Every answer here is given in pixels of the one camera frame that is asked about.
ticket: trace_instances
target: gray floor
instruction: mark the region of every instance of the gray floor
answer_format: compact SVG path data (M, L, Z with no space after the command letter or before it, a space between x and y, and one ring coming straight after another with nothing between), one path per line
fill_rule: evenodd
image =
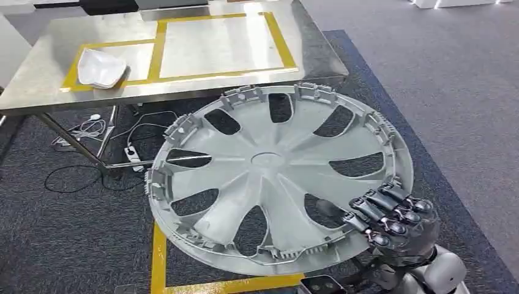
M519 278L519 2L420 10L405 0L303 0L344 29Z

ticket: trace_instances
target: yellow tape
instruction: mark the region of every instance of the yellow tape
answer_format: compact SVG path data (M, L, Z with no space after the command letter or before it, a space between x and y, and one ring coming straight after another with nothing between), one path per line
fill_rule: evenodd
M271 31L272 38L285 68L296 67L296 62L294 61L292 54L290 54L290 50L286 45L285 38L283 38L281 29L279 28L277 21L274 18L274 14L272 14L272 12L260 12L259 14L263 14L265 16L265 20L267 21L267 25Z
M151 260L151 294L164 294L166 289L166 236L157 223L153 228Z
M81 85L77 83L78 73L77 73L77 64L81 54L85 48L98 48L98 47L115 47L115 46L129 46L129 45L139 45L146 43L154 43L153 52L151 56L151 61L149 65L148 75L146 80L137 80L137 81L121 81L118 83L115 88L123 88L125 86L133 86L133 85L146 85L151 83L163 83L167 81L180 81L180 80L194 80L197 78L214 78L214 77L237 77L240 75L250 74L253 72L264 72L268 70L283 70L283 69L296 69L296 63L288 46L286 45L285 39L281 33L279 25L274 18L274 14L272 12L260 12L259 15L263 15L267 22L267 26L271 32L272 38L274 40L275 46L280 55L281 61L283 63L283 67L274 67L268 69L250 69L250 70L238 70L234 72L217 72L217 73L203 73L199 75L183 75L178 77L160 77L160 68L162 66L162 56L164 54L164 46L166 42L166 30L168 28L168 23L170 22L178 22L178 21L195 21L195 20L213 20L218 18L234 18L234 17L246 17L245 13L232 13L232 14L224 14L224 15L204 15L200 17L181 17L181 18L166 18L157 21L157 33L154 39L146 39L146 40L132 40L132 41L122 41L122 42L109 42L109 43L92 43L92 44L84 44L80 46L78 53L76 54L72 65L70 66L69 72L63 81L61 86L62 92L68 91L90 91L92 87L87 85Z
M153 229L153 252L151 261L151 294L231 294L296 286L304 274L286 276L254 277L207 284L185 285L166 288L166 236L157 223Z
M233 17L246 17L245 13L231 13L222 15L203 15L200 17L178 17L178 18L163 18L158 22L174 23L178 21L193 21L193 20L216 20L218 18L233 18Z
M289 276L254 277L225 282L214 282L198 285L187 285L166 288L166 294L232 294L250 291L292 287L299 284L304 274Z
M151 62L149 64L149 71L147 73L147 79L150 83L156 82L159 79L160 68L162 67L162 55L164 54L164 44L166 42L167 29L167 23L162 21L157 22L155 45L153 46L153 53L151 55Z
M249 70L237 70L234 72L216 72L216 73L201 73L199 75L181 75L178 77L159 78L157 81L163 83L165 81L181 81L181 80L194 80L197 78L216 78L216 77L237 77L240 75L250 74L252 72L265 72L268 70L281 70L284 67L272 67L268 69L249 69Z
M132 40L132 41L119 41L119 42L107 42L107 43L92 43L83 45L85 48L99 48L99 47L115 47L115 46L131 46L140 44L154 43L155 39L144 39L144 40Z
M68 91L90 91L92 87L87 85L78 84L78 63L80 61L81 55L83 54L83 50L85 48L99 48L99 47L116 47L116 46L130 46L130 45L140 45L140 44L149 44L154 43L155 39L145 39L145 40L133 40L133 41L121 41L121 42L108 42L108 43L92 43L92 44L83 44L80 46L74 60L72 61L72 65L70 65L69 72L65 76L65 80L61 85L62 92ZM138 81L124 81L119 86L129 86L129 85L143 85L145 80Z

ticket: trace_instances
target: stainless steel table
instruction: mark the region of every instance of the stainless steel table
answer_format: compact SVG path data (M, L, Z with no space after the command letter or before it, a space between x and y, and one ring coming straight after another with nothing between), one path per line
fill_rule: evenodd
M312 81L337 85L348 71L298 0L224 3L54 20L0 96L2 115L35 114L99 169L118 105L207 97L242 85ZM77 81L85 48L129 65L112 89ZM97 154L48 112L113 106Z

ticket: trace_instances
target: dark carpet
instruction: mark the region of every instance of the dark carpet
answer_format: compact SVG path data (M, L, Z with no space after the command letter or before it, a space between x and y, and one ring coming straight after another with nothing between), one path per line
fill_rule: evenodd
M461 204L416 134L378 83L359 52L343 31L325 32L350 71L340 93L358 99L384 113L404 136L414 159L415 197L429 198L443 219L439 244L462 257L469 269L466 283L473 293L519 293L517 283ZM177 114L199 109L215 98L177 100L144 106L144 112L173 110ZM104 118L109 109L63 111L56 118L68 125L90 114ZM151 123L167 124L163 115ZM135 118L121 111L118 130L126 130ZM141 159L152 159L162 144L162 130L143 127L135 139ZM149 293L151 276L152 217L142 185L108 190L100 181L74 193L49 192L47 175L59 167L89 165L75 152L57 153L49 147L55 134L29 117L10 137L0 167L0 293L113 293L115 286L135 284L137 293ZM123 159L125 138L110 143L107 156ZM57 190L75 190L95 179L91 168L62 170L49 179ZM106 179L111 189L123 189L142 181L130 171L120 181ZM340 277L352 273L346 262L317 273ZM167 286L239 279L245 276L204 265L168 244ZM276 291L291 293L293 288Z

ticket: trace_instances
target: robotic hand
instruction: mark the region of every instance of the robotic hand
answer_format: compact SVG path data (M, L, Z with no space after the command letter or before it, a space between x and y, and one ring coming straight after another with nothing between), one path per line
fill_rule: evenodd
M350 201L353 211L344 211L326 200L318 208L335 221L361 232L381 260L379 267L366 276L394 294L465 294L466 268L462 260L447 249L435 245L439 217L433 204L412 197L396 180ZM306 278L302 281L312 283ZM314 287L326 290L326 287Z

